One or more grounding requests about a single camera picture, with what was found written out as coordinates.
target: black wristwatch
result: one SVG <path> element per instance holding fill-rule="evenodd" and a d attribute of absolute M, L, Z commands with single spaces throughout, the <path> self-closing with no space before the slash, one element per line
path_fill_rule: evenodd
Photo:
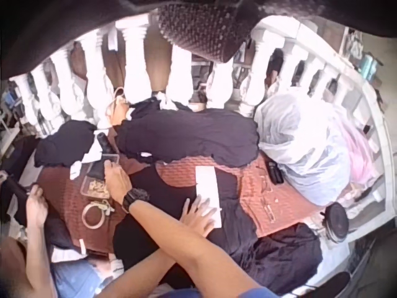
<path fill-rule="evenodd" d="M 138 200 L 148 202 L 149 194 L 145 190 L 140 189 L 140 188 L 133 188 L 130 191 L 128 191 L 123 199 L 124 210 L 128 213 L 128 211 L 130 210 L 131 204 Z"/>

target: blue jeans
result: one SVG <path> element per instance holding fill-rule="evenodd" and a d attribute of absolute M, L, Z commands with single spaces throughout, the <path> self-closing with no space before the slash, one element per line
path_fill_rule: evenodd
<path fill-rule="evenodd" d="M 59 298 L 92 298 L 102 284 L 86 260 L 53 263 L 51 271 Z"/>

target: forearm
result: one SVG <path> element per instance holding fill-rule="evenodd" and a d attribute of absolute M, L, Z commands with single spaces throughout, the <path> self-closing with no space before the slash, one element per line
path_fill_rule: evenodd
<path fill-rule="evenodd" d="M 136 201 L 130 213 L 160 249 L 188 272 L 204 296 L 234 297 L 259 287 L 222 249 L 163 211 Z"/>
<path fill-rule="evenodd" d="M 42 297 L 57 297 L 45 246 L 44 229 L 27 226 L 26 275 L 33 291 Z"/>
<path fill-rule="evenodd" d="M 165 252 L 157 250 L 109 284 L 98 298 L 147 297 L 174 264 Z"/>

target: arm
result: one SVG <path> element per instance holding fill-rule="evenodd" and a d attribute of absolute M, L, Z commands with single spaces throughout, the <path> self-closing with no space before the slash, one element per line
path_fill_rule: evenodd
<path fill-rule="evenodd" d="M 208 208 L 209 201 L 197 209 L 200 204 L 200 200 L 197 199 L 192 205 L 194 211 L 191 212 L 188 212 L 189 203 L 190 200 L 187 199 L 182 211 L 181 222 L 206 237 L 213 230 L 213 222 L 209 221 L 213 212 L 206 217 L 201 215 Z M 147 297 L 174 264 L 174 259 L 162 250 L 157 250 L 108 285 L 98 297 Z"/>
<path fill-rule="evenodd" d="M 57 297 L 50 272 L 44 239 L 44 221 L 48 206 L 42 197 L 43 190 L 35 185 L 26 203 L 27 209 L 27 260 L 26 275 L 34 297 Z"/>
<path fill-rule="evenodd" d="M 119 165 L 105 162 L 105 178 L 113 199 L 122 203 L 132 188 L 127 174 Z M 204 296 L 237 297 L 260 287 L 222 249 L 151 204 L 136 201 L 129 212 L 160 249 L 187 271 Z"/>
<path fill-rule="evenodd" d="M 165 252 L 157 250 L 109 284 L 98 298 L 148 297 L 174 264 Z"/>

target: pink plastic bag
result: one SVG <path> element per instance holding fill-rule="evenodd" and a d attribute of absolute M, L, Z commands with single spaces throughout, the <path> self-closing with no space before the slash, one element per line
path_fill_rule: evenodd
<path fill-rule="evenodd" d="M 350 181 L 369 186 L 378 173 L 367 138 L 340 111 L 336 112 L 335 121 L 349 150 Z"/>

